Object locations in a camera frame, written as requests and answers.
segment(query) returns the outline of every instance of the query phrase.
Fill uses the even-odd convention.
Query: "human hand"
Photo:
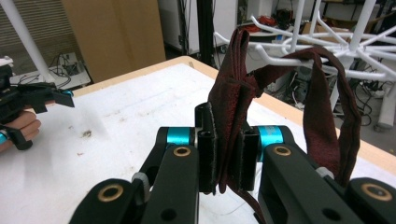
[[[22,111],[19,117],[8,124],[5,124],[5,126],[21,130],[26,141],[30,141],[38,135],[38,128],[41,126],[41,122],[36,119],[35,113]],[[13,143],[10,140],[7,140],[5,143],[0,145],[0,152],[12,146]]]

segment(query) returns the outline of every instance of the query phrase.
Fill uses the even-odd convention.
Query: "floor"
[[[179,51],[170,48],[165,48],[165,53],[168,60],[180,56]],[[223,58],[224,54],[219,53],[215,55],[214,61],[218,68],[219,62],[221,63]],[[248,71],[262,67],[262,59],[254,50],[250,50],[247,54],[246,65]],[[363,102],[368,99],[368,96],[364,93],[362,88],[357,88],[357,94]],[[375,125],[378,122],[381,104],[381,98],[371,98],[368,101],[367,105],[372,108],[372,111],[370,113],[370,118],[368,116],[362,117],[361,139],[373,146],[387,151],[389,154],[396,156],[396,116],[392,129],[382,130],[382,132],[378,132],[375,129]],[[340,128],[343,121],[334,117],[334,122],[337,128]]]

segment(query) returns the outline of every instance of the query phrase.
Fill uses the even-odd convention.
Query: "black pole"
[[[197,0],[200,61],[215,66],[213,60],[213,12],[212,0]]]

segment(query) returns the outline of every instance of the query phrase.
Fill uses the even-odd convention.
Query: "dark red fabric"
[[[247,118],[248,107],[253,97],[260,97],[263,89],[294,67],[268,65],[247,74],[245,59],[248,49],[248,32],[235,30],[219,70],[215,84],[208,96],[212,104],[215,129],[219,137],[219,176],[217,183],[223,193],[228,185],[245,199],[265,223],[257,201],[245,191],[237,189],[228,176],[236,136]],[[329,59],[338,70],[337,87],[346,115],[337,139],[330,106],[326,77],[321,70],[320,57]],[[355,165],[360,146],[361,117],[351,89],[347,85],[341,63],[324,48],[303,49],[285,56],[290,59],[313,60],[311,87],[304,109],[304,135],[307,153],[320,166],[325,166],[336,176],[336,181],[345,186]]]
[[[330,64],[338,70],[337,87],[345,114],[338,140],[332,117],[328,83],[321,69],[320,57],[328,59]],[[307,153],[320,166],[327,167],[332,171],[341,186],[346,186],[360,147],[361,116],[353,92],[347,84],[345,69],[333,54],[320,47],[303,49],[284,58],[314,60],[312,84],[305,99],[303,120]],[[250,74],[252,74],[251,78],[256,80],[259,89],[262,90],[292,69],[294,69],[292,66],[267,65]]]

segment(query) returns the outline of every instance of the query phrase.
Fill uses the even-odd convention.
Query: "white coat rack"
[[[364,29],[370,19],[370,15],[375,5],[375,0],[366,0],[361,10],[361,15],[356,25],[355,31],[353,33],[337,33],[332,30],[332,28],[330,28],[324,21],[321,20],[319,14],[320,3],[321,0],[318,0],[316,3],[313,20],[311,22],[309,34],[307,35],[299,35],[298,29],[298,27],[300,27],[303,16],[304,0],[299,1],[294,23],[294,27],[297,27],[297,29],[294,29],[293,33],[262,25],[252,16],[251,19],[253,20],[254,24],[259,28],[267,32],[271,32],[274,35],[283,35],[287,39],[285,39],[282,44],[250,42],[249,45],[254,47],[255,50],[258,51],[263,59],[264,65],[272,64],[280,66],[284,65],[312,67],[312,62],[301,62],[299,60],[293,59],[274,58],[269,56],[265,50],[265,48],[280,49],[282,54],[286,55],[289,53],[293,53],[296,50],[312,47],[312,45],[299,45],[298,41],[309,42],[311,44],[322,46],[323,48],[332,52],[337,58],[339,58],[346,69],[346,77],[378,80],[384,82],[388,81],[392,83],[391,88],[384,90],[385,95],[383,99],[383,104],[381,106],[379,121],[377,123],[377,126],[380,128],[391,129],[393,127],[394,113],[396,107],[396,85],[394,84],[394,82],[396,81],[396,72],[388,68],[384,64],[380,63],[373,57],[396,61],[396,38],[388,36],[396,32],[396,26],[388,29],[387,31],[379,35],[365,34]],[[327,33],[314,33],[317,23],[319,23],[327,31]],[[216,32],[215,36],[227,43],[230,42],[230,40],[224,38]],[[337,43],[322,40],[320,39],[321,37],[333,37],[335,38]],[[371,44],[376,41],[389,43],[391,44],[391,46],[371,46]],[[377,69],[378,73],[368,73],[364,71],[350,70],[349,68],[352,65],[354,59],[356,58],[361,58],[363,61],[370,64],[373,68]],[[336,74],[336,69],[331,66],[323,65],[323,70],[329,74]],[[332,108],[335,107],[338,96],[338,90],[335,85],[331,96]]]

